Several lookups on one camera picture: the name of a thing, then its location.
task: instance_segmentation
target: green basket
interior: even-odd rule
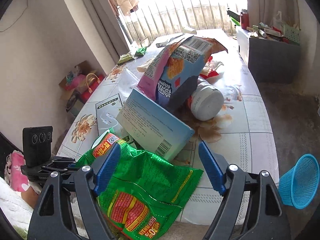
[[[300,44],[300,30],[297,30],[287,24],[284,24],[283,35],[285,38],[289,39],[290,41],[294,41]]]

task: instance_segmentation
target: camera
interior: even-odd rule
[[[32,168],[51,157],[52,126],[27,127],[22,130],[23,156]]]

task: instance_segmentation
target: red thermos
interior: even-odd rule
[[[241,28],[244,30],[247,30],[247,27],[250,27],[249,25],[249,14],[246,9],[242,9],[240,13],[240,23]]]

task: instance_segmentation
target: white bottle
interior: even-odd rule
[[[224,103],[222,93],[204,78],[198,77],[197,89],[188,99],[191,112],[200,121],[207,121],[217,115]]]

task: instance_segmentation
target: silver screw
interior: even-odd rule
[[[261,171],[261,174],[264,177],[268,177],[269,176],[269,172],[267,172],[267,171]]]
[[[59,174],[59,173],[58,173],[57,171],[53,171],[53,172],[51,172],[50,176],[53,177],[53,178],[55,178],[55,177],[58,176],[58,174]]]
[[[89,165],[85,165],[81,169],[82,169],[82,171],[87,172],[91,169],[91,167]]]
[[[235,164],[231,164],[231,165],[229,166],[229,169],[230,169],[231,171],[237,171],[237,170],[238,170],[238,166],[235,165]]]

